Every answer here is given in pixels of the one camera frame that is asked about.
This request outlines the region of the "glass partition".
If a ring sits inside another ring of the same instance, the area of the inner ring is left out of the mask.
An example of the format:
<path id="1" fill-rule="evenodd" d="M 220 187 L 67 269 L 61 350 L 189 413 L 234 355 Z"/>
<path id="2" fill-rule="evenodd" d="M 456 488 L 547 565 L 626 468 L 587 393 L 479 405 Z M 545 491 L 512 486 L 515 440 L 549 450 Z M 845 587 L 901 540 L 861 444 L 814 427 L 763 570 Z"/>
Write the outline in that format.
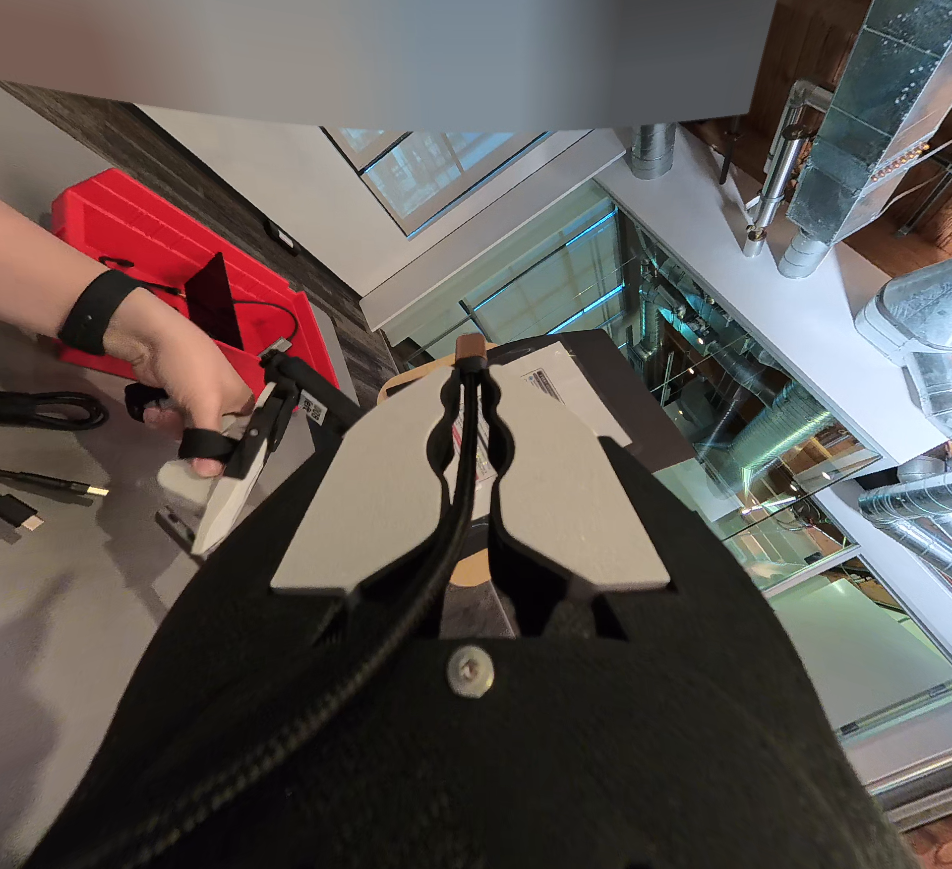
<path id="1" fill-rule="evenodd" d="M 594 180 L 554 202 L 396 315 L 383 332 L 435 358 L 460 333 L 499 344 L 554 329 L 621 284 L 617 208 Z"/>

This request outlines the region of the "person's left forearm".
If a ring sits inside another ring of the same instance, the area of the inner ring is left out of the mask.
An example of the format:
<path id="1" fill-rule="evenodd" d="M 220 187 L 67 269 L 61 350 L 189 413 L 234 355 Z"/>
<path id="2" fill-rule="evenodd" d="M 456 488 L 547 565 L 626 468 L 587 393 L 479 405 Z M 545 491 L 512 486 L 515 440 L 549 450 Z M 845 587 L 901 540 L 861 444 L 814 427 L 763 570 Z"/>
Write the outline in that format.
<path id="1" fill-rule="evenodd" d="M 85 256 L 1 204 L 1 319 L 54 338 L 89 284 L 103 274 Z"/>

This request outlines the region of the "round silver duct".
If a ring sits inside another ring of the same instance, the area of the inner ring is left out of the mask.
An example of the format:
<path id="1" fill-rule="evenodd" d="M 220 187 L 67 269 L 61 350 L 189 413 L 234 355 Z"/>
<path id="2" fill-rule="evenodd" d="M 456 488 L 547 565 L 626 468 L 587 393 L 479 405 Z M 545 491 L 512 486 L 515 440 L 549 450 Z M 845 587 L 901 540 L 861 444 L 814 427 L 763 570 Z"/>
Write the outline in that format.
<path id="1" fill-rule="evenodd" d="M 672 168 L 677 123 L 642 124 L 633 129 L 629 166 L 642 181 L 657 181 Z"/>

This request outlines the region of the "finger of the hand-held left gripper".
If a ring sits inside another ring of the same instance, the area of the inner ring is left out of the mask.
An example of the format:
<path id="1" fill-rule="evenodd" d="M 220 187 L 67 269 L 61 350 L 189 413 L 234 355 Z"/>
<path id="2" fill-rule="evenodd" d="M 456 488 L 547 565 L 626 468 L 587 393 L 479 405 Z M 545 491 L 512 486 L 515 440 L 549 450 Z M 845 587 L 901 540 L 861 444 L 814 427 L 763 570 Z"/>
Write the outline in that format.
<path id="1" fill-rule="evenodd" d="M 265 435 L 246 435 L 212 487 L 191 545 L 192 557 L 207 557 L 232 530 L 268 460 Z"/>

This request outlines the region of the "silver metal pipe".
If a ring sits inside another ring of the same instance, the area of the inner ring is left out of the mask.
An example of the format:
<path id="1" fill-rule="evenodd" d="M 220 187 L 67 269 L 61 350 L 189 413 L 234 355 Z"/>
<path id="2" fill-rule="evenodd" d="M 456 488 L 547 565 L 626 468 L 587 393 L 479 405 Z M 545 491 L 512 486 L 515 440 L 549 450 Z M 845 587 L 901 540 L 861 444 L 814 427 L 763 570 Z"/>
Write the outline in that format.
<path id="1" fill-rule="evenodd" d="M 814 137 L 814 131 L 802 120 L 803 111 L 812 109 L 825 114 L 832 98 L 831 89 L 806 78 L 795 81 L 789 90 L 768 151 L 765 182 L 757 195 L 744 205 L 747 218 L 743 247 L 745 257 L 754 258 L 762 253 L 767 243 L 767 229 L 784 201 L 787 185 L 803 148 Z"/>

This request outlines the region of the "glass window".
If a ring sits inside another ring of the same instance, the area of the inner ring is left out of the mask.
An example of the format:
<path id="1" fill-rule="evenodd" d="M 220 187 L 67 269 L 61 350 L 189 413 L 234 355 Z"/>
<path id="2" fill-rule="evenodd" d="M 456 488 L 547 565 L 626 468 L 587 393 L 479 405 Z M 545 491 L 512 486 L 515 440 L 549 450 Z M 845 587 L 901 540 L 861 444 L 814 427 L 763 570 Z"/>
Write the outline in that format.
<path id="1" fill-rule="evenodd" d="M 550 136 L 335 127 L 322 131 L 407 238 Z"/>

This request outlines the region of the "red plastic bin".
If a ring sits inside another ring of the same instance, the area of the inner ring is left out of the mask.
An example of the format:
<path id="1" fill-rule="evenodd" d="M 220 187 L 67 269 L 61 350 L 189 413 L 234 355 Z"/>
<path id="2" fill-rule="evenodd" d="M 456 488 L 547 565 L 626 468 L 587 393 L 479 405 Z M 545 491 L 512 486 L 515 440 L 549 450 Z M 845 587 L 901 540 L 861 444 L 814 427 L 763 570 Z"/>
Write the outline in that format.
<path id="1" fill-rule="evenodd" d="M 52 209 L 57 238 L 139 281 L 184 317 L 186 284 L 220 256 L 241 343 L 215 344 L 253 394 L 265 385 L 260 356 L 279 339 L 290 342 L 291 356 L 339 387 L 305 294 L 144 185 L 110 169 L 66 188 Z"/>

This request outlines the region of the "flexible silver duct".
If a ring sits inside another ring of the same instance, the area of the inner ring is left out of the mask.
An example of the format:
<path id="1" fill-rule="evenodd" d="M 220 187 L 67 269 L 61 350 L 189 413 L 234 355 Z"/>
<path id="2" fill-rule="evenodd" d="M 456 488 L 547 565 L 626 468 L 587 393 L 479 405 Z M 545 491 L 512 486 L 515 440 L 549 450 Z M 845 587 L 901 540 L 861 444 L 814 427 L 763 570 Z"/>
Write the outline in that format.
<path id="1" fill-rule="evenodd" d="M 898 482 L 865 491 L 863 518 L 951 581 L 951 472 L 946 458 L 923 455 L 896 469 Z"/>

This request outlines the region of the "rectangular silver air duct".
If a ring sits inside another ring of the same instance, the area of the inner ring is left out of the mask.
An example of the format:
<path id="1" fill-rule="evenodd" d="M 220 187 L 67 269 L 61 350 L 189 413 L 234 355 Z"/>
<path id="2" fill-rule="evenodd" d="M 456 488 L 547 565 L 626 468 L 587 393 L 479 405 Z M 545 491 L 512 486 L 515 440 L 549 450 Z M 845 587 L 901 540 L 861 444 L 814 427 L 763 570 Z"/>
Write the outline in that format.
<path id="1" fill-rule="evenodd" d="M 811 275 L 926 156 L 950 111 L 950 44 L 951 0 L 871 1 L 786 212 L 782 276 Z"/>

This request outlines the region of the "black wristband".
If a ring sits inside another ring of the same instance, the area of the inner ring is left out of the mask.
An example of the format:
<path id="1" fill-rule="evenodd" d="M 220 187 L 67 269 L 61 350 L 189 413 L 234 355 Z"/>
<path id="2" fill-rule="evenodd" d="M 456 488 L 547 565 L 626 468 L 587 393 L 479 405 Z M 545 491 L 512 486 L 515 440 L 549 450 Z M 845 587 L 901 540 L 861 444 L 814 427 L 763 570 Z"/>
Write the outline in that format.
<path id="1" fill-rule="evenodd" d="M 79 295 L 56 334 L 66 347 L 90 356 L 106 354 L 104 339 L 121 304 L 142 286 L 122 271 L 106 269 Z"/>

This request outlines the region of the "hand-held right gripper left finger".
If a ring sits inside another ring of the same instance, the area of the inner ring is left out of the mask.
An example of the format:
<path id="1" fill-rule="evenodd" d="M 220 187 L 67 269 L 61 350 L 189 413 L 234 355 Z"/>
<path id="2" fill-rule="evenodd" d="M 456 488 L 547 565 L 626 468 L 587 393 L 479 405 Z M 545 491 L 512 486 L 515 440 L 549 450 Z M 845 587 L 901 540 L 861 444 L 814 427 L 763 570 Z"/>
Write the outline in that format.
<path id="1" fill-rule="evenodd" d="M 348 597 L 424 546 L 450 502 L 460 397 L 439 366 L 345 434 L 271 591 Z"/>

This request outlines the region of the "cardboard box with label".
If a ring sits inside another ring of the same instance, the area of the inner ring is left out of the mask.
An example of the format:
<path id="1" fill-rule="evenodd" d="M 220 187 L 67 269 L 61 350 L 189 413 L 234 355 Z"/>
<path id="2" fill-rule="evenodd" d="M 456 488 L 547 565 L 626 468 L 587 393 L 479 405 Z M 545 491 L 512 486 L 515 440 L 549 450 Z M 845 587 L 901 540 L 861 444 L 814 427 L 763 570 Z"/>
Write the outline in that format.
<path id="1" fill-rule="evenodd" d="M 609 334 L 583 330 L 492 346 L 490 365 L 561 401 L 597 435 L 607 435 L 690 510 L 688 491 L 701 468 L 696 454 Z"/>

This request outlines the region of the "dark flat panel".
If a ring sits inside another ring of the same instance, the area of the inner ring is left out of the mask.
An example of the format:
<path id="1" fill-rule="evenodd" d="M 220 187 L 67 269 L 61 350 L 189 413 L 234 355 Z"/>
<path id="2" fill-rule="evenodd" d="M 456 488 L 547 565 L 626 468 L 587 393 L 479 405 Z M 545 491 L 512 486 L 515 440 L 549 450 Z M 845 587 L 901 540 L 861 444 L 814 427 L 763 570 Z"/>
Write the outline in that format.
<path id="1" fill-rule="evenodd" d="M 193 324 L 210 339 L 244 350 L 228 270 L 221 252 L 184 283 L 184 297 L 187 315 Z"/>

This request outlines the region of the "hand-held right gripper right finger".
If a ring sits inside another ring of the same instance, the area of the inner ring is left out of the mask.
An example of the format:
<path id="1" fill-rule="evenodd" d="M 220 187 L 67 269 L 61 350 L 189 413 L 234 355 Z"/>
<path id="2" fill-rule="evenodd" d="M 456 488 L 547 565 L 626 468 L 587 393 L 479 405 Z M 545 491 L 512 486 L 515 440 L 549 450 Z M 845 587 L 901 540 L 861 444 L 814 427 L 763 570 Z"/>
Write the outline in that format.
<path id="1" fill-rule="evenodd" d="M 490 491 L 491 577 L 516 613 L 583 607 L 611 594 L 674 589 L 634 500 L 616 472 L 610 437 L 563 402 L 492 364 L 482 380 Z"/>

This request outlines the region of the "person's left hand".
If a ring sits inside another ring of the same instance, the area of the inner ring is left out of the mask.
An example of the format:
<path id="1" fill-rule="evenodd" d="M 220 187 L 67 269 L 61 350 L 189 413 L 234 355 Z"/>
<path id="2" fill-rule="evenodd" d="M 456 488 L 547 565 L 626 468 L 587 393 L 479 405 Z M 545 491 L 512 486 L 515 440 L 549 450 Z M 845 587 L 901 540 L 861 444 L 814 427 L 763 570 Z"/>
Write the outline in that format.
<path id="1" fill-rule="evenodd" d="M 143 288 L 118 306 L 103 347 L 141 384 L 165 390 L 170 404 L 148 407 L 144 420 L 177 440 L 186 429 L 220 432 L 224 417 L 254 409 L 251 390 L 215 342 Z"/>

